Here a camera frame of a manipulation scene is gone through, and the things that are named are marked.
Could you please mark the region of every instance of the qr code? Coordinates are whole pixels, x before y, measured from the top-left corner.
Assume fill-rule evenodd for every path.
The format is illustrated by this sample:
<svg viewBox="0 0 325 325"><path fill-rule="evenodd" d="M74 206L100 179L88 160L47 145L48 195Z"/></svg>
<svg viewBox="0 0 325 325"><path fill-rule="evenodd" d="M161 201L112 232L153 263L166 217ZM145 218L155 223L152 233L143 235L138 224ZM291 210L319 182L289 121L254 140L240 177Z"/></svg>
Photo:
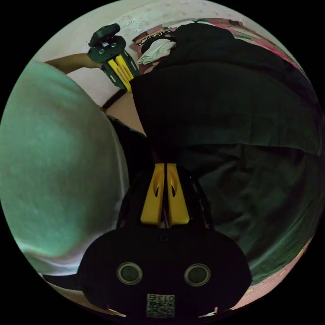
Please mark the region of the qr code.
<svg viewBox="0 0 325 325"><path fill-rule="evenodd" d="M175 317L175 296L147 294L147 317Z"/></svg>

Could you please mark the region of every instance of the human arm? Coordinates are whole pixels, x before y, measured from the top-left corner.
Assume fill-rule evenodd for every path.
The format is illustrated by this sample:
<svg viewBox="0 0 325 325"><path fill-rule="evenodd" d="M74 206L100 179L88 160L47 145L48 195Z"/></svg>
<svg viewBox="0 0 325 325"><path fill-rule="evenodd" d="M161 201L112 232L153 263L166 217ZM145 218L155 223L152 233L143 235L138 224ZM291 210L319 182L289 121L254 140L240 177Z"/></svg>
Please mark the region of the human arm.
<svg viewBox="0 0 325 325"><path fill-rule="evenodd" d="M45 63L57 68L65 74L71 73L80 68L101 68L101 64L92 61L87 56L87 53L72 54L66 57L46 61Z"/></svg>

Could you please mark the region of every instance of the yellow bracket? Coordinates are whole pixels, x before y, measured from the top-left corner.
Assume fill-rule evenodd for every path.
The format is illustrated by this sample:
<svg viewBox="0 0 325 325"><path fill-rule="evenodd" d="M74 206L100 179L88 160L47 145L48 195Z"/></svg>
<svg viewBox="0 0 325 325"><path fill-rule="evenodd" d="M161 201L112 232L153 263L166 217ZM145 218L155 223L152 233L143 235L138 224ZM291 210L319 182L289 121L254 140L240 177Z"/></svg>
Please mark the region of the yellow bracket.
<svg viewBox="0 0 325 325"><path fill-rule="evenodd" d="M160 227L164 182L165 164L156 164L141 215L142 223ZM167 188L169 226L187 224L190 217L175 164L167 164Z"/></svg>
<svg viewBox="0 0 325 325"><path fill-rule="evenodd" d="M163 206L165 181L165 164L156 164L147 197L143 206L141 222L145 224L161 224L161 209Z"/></svg>
<svg viewBox="0 0 325 325"><path fill-rule="evenodd" d="M176 164L167 164L169 225L187 224L190 220Z"/></svg>
<svg viewBox="0 0 325 325"><path fill-rule="evenodd" d="M117 74L117 76L120 78L120 80L123 82L127 91L132 93L130 81L134 78L134 76L132 75L132 73L131 73L129 67L127 66L126 62L124 61L123 57L121 55L118 55L115 58L115 61L113 59L109 60L108 64L114 70L114 72Z"/></svg>

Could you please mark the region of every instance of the white cloth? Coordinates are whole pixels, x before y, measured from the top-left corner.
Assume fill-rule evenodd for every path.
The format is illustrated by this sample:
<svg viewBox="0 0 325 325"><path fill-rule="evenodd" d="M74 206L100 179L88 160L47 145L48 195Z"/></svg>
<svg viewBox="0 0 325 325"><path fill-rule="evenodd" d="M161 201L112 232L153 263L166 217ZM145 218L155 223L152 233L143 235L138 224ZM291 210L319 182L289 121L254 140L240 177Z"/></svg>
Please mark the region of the white cloth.
<svg viewBox="0 0 325 325"><path fill-rule="evenodd" d="M180 27L182 25L188 25L188 24L192 24L192 23L195 23L195 21L194 20L187 20L187 21L183 21L183 22L180 22L178 24L175 24L175 25L168 26L168 28L178 28L178 27ZM198 21L197 23L215 26L214 24L211 24L211 23L209 23L207 21Z"/></svg>
<svg viewBox="0 0 325 325"><path fill-rule="evenodd" d="M76 273L87 247L116 227L127 188L124 153L105 114L64 73L30 62L1 120L0 196L34 269Z"/></svg>
<svg viewBox="0 0 325 325"><path fill-rule="evenodd" d="M151 44L148 50L139 58L138 64L148 64L170 54L170 50L176 45L167 39L159 39Z"/></svg>

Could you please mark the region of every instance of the black circular sensor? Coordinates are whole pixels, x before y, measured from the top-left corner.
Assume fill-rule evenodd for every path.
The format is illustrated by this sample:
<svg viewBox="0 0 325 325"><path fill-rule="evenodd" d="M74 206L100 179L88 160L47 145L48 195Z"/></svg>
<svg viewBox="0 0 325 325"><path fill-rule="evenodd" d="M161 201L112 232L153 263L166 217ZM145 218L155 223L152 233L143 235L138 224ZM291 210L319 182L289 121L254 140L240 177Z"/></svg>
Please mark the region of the black circular sensor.
<svg viewBox="0 0 325 325"><path fill-rule="evenodd" d="M142 279L142 270L135 263L126 262L117 268L116 275L124 284L137 284Z"/></svg>
<svg viewBox="0 0 325 325"><path fill-rule="evenodd" d="M186 283L193 287L205 285L209 281L210 277L210 269L204 264L193 264L184 274Z"/></svg>
<svg viewBox="0 0 325 325"><path fill-rule="evenodd" d="M139 272L133 266L125 266L121 270L121 276L126 281L134 281L137 279Z"/></svg>
<svg viewBox="0 0 325 325"><path fill-rule="evenodd" d="M189 272L189 280L193 283L201 283L207 277L207 272L201 267L196 267Z"/></svg>

